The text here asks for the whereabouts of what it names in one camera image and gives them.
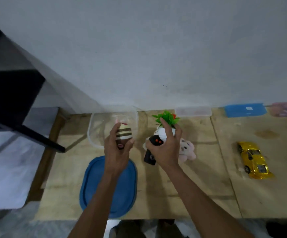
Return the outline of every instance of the flower pot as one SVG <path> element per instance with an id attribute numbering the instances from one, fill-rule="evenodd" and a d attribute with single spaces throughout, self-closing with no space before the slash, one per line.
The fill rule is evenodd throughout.
<path id="1" fill-rule="evenodd" d="M 160 139 L 162 139 L 163 142 L 165 142 L 165 140 L 167 139 L 167 135 L 165 133 L 165 128 L 164 127 L 159 127 L 157 129 L 158 132 L 158 136 L 160 137 Z M 175 128 L 172 129 L 172 133 L 173 136 L 175 135 Z"/>

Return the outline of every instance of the black toy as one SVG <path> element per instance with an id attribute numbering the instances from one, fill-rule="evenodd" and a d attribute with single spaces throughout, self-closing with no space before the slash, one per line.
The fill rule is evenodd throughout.
<path id="1" fill-rule="evenodd" d="M 155 146 L 160 146 L 163 144 L 163 141 L 160 139 L 158 135 L 153 135 L 149 138 L 150 142 Z M 144 156 L 143 161 L 145 161 L 148 164 L 155 165 L 155 159 L 154 156 L 151 154 L 150 150 L 147 149 L 146 154 Z"/>

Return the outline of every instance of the blue plastic lid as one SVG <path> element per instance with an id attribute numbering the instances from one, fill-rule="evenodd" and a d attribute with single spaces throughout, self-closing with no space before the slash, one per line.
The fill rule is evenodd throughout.
<path id="1" fill-rule="evenodd" d="M 225 106 L 225 113 L 228 118 L 260 116 L 267 113 L 262 103 L 235 104 Z"/>
<path id="2" fill-rule="evenodd" d="M 94 158 L 88 165 L 81 191 L 80 205 L 84 210 L 95 194 L 96 188 L 104 173 L 105 156 Z M 129 160 L 127 167 L 121 173 L 113 195 L 109 218 L 118 218 L 126 214 L 136 200 L 137 170 L 133 161 Z"/>

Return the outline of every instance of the wooden table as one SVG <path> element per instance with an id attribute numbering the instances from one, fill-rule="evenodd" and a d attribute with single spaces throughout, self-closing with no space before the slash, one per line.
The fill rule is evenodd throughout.
<path id="1" fill-rule="evenodd" d="M 189 217 L 167 174 L 158 165 L 143 162 L 142 145 L 153 135 L 156 123 L 152 115 L 158 113 L 139 112 L 138 136 L 130 152 L 138 172 L 137 197 L 121 219 Z M 89 115 L 74 115 L 62 129 L 58 143 L 71 149 L 56 154 L 35 220 L 76 220 L 81 215 L 78 197 L 85 170 L 92 159 L 104 155 L 86 138 L 89 120 Z M 180 125 L 197 155 L 196 160 L 188 160 L 181 167 L 217 204 L 232 216 L 241 217 L 210 118 L 182 119 Z"/>
<path id="2" fill-rule="evenodd" d="M 265 114 L 227 118 L 222 108 L 211 117 L 228 174 L 244 218 L 287 218 L 287 118 Z M 243 170 L 237 141 L 256 143 L 274 179 L 250 179 Z"/>

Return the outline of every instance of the artificial plant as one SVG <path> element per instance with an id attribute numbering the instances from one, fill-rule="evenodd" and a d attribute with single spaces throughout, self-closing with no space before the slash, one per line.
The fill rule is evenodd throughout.
<path id="1" fill-rule="evenodd" d="M 179 121 L 179 117 L 177 117 L 175 114 L 170 113 L 169 111 L 165 110 L 163 113 L 158 115 L 153 115 L 154 118 L 156 118 L 156 122 L 159 123 L 159 127 L 162 127 L 160 118 L 163 118 L 165 122 L 167 122 L 172 128 L 174 127 L 174 124 L 176 124 Z"/>

